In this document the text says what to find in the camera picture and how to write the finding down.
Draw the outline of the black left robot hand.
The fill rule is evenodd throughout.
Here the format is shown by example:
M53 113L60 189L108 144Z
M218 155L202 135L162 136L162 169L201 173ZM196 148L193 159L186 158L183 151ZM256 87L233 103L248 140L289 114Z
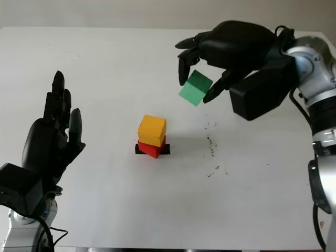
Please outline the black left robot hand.
M22 155L22 167L40 176L44 194L56 189L67 166L85 148L81 135L81 112L71 108L71 93L58 70L44 115L30 127Z

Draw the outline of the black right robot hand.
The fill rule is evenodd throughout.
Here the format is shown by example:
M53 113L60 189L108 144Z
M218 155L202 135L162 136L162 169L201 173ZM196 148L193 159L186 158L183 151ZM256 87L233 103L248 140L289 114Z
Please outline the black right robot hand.
M205 97L208 103L224 90L239 83L252 71L259 70L276 41L276 35L268 28L237 20L220 23L210 31L184 39L176 44L182 53L178 56L178 79L183 86L191 66L201 59L208 65L224 70Z

